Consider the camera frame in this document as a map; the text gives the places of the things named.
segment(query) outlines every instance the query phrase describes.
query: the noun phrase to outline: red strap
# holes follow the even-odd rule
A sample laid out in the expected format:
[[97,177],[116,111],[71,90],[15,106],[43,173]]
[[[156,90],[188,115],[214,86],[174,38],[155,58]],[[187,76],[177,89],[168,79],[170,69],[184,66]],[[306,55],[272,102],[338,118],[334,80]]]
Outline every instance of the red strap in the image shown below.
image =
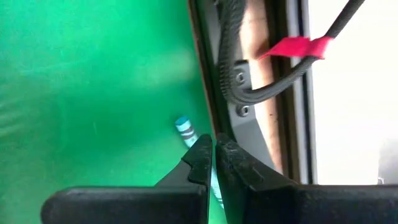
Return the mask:
[[278,44],[273,46],[259,59],[268,55],[279,55],[285,57],[305,57],[316,56],[323,58],[328,43],[333,40],[332,37],[320,37],[315,40],[310,40],[308,37],[285,37]]

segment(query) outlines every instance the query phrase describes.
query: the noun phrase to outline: braided black cable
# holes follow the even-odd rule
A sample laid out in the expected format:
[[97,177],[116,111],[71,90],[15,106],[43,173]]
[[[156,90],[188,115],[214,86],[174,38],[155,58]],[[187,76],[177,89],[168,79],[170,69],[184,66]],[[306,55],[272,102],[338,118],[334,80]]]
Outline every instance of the braided black cable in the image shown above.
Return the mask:
[[[364,0],[349,0],[340,12],[325,36],[335,38],[343,30],[348,21],[362,5]],[[319,58],[314,56],[304,57],[290,73],[277,82],[271,83],[256,90],[241,90],[235,83],[234,51],[246,8],[246,0],[228,0],[224,2],[221,17],[221,40],[218,54],[218,68],[220,86],[223,96],[237,105],[255,105],[273,96],[276,96],[291,86],[296,79]]]

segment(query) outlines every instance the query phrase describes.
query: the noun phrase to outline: green surface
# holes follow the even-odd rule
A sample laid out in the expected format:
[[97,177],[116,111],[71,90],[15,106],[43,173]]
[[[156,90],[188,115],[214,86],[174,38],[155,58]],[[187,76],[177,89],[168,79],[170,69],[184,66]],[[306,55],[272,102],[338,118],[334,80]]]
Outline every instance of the green surface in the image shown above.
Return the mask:
[[211,132],[186,0],[0,3],[1,224],[65,187],[154,185],[182,114]]

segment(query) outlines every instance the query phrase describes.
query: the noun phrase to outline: black screw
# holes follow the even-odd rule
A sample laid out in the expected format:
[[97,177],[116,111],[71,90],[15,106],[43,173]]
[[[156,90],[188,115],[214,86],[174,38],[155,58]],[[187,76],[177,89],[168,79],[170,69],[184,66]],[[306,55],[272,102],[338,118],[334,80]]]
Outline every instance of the black screw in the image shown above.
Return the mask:
[[236,107],[236,113],[240,117],[245,117],[245,116],[249,115],[249,112],[250,112],[249,106],[237,106]]
[[242,85],[245,82],[243,75],[244,75],[243,72],[238,72],[238,74],[236,75],[235,79],[238,85]]

